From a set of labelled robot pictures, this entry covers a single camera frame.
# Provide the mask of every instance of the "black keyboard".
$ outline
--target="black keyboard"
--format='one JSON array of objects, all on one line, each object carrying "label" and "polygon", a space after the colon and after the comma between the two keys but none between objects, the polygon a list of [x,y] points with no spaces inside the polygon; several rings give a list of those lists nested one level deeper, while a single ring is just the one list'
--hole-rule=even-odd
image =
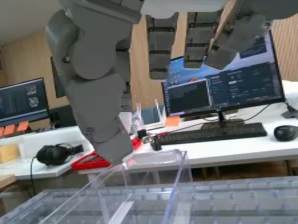
[{"label": "black keyboard", "polygon": [[240,138],[253,138],[268,136],[268,132],[261,123],[244,124],[224,128],[208,128],[196,131],[169,133],[161,136],[161,145],[173,145],[192,142],[208,142]]}]

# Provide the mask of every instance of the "white desk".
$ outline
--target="white desk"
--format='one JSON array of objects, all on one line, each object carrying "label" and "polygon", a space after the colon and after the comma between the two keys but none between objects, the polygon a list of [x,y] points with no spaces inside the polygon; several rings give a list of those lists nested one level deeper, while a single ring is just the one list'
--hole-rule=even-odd
[{"label": "white desk", "polygon": [[72,169],[71,165],[77,159],[93,151],[77,127],[57,129],[43,133],[32,133],[0,140],[0,144],[19,144],[23,159],[0,164],[0,175],[15,175],[18,180],[31,179],[31,161],[44,145],[71,143],[73,146],[83,144],[84,153],[75,155],[73,159],[60,166],[47,166],[35,159],[32,173],[35,179],[59,177]]},{"label": "white desk", "polygon": [[[244,119],[252,117],[264,107],[250,108],[246,111]],[[246,123],[262,122],[268,131],[266,137],[246,138],[237,140],[213,141],[202,143],[189,143],[163,146],[163,151],[179,149],[188,152],[189,163],[192,167],[213,167],[220,165],[244,164],[252,162],[265,162],[274,160],[288,160],[298,158],[298,139],[292,142],[278,142],[274,138],[273,131],[281,125],[298,126],[298,120],[286,120],[280,115],[285,112],[285,105],[272,105],[268,110]],[[159,129],[152,132],[160,133],[175,129],[181,129],[196,124],[206,123],[205,120],[183,122],[179,128]],[[183,131],[196,130],[201,125]],[[156,153],[149,144],[141,146],[136,154]],[[103,169],[80,171],[80,174],[96,174]]]}]

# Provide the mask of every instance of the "headphones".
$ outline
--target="headphones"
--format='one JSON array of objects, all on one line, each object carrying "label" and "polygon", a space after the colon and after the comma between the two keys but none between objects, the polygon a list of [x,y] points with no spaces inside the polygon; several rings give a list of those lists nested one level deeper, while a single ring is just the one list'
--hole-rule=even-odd
[{"label": "headphones", "polygon": [[38,152],[36,158],[47,166],[57,166],[68,162],[80,152],[84,152],[83,145],[76,147],[71,144],[46,145]]}]

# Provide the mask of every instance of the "gray robot arm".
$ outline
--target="gray robot arm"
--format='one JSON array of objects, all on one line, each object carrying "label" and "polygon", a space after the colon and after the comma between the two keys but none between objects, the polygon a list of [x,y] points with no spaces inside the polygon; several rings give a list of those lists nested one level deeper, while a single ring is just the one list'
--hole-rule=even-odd
[{"label": "gray robot arm", "polygon": [[165,80],[180,11],[189,12],[185,67],[200,68],[205,63],[217,69],[250,47],[273,19],[298,11],[297,0],[236,0],[218,28],[226,0],[60,2],[64,10],[53,15],[46,29],[53,60],[80,130],[113,164],[133,151],[119,113],[131,111],[129,48],[141,12],[147,12],[151,77]]},{"label": "gray robot arm", "polygon": [[119,114],[131,111],[131,35],[143,2],[128,2],[63,0],[46,29],[80,130],[113,164],[133,151]]}]

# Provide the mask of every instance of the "transparent plastic box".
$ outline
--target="transparent plastic box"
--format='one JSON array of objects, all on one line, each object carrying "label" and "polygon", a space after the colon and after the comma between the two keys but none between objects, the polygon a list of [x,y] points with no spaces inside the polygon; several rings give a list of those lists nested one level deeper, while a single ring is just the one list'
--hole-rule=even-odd
[{"label": "transparent plastic box", "polygon": [[192,182],[185,152],[136,155],[100,174],[40,223],[168,223],[181,181]]},{"label": "transparent plastic box", "polygon": [[184,152],[141,154],[81,190],[44,191],[0,218],[42,223],[298,224],[298,177],[192,182]]}]

